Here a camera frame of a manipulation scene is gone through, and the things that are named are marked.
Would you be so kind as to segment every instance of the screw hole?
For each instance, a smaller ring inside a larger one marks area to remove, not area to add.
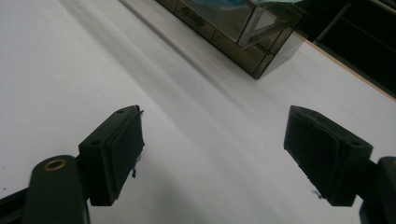
[[[92,141],[91,142],[91,145],[93,145],[93,146],[97,146],[97,145],[99,145],[100,144],[100,141],[99,140],[96,140],[96,141]]]
[[[44,169],[46,171],[54,171],[54,170],[61,169],[65,165],[66,165],[66,160],[55,160],[55,161],[48,162],[45,165]]]
[[[350,145],[355,146],[355,147],[358,147],[358,146],[360,146],[361,144],[360,144],[359,142],[357,142],[357,141],[352,141],[352,142],[350,142]]]

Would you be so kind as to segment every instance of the brass insert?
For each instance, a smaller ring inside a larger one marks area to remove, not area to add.
[[[59,170],[66,165],[66,160],[54,160],[49,161],[45,166],[44,169],[46,171],[55,171]]]

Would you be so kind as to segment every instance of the white surface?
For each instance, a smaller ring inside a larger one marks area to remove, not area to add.
[[[307,45],[254,81],[153,0],[136,6],[178,49],[117,1],[0,1],[0,198],[138,104],[137,179],[112,207],[91,207],[92,223],[360,223],[360,200],[319,200],[283,150],[289,106],[335,120],[377,161],[395,155],[392,100]]]

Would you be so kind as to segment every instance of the white table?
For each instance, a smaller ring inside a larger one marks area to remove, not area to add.
[[[118,1],[0,1],[0,198],[140,105],[137,179],[90,207],[92,223],[360,223],[361,200],[319,200],[283,149],[289,107],[333,119],[377,161],[395,156],[392,99],[307,44],[255,81],[154,0],[136,8],[161,29]]]

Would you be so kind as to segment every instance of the glass box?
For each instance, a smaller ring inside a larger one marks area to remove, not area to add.
[[[270,63],[282,63],[273,60],[286,61],[303,42],[286,43],[310,0],[156,1],[258,79]],[[277,57],[282,52],[289,56]]]

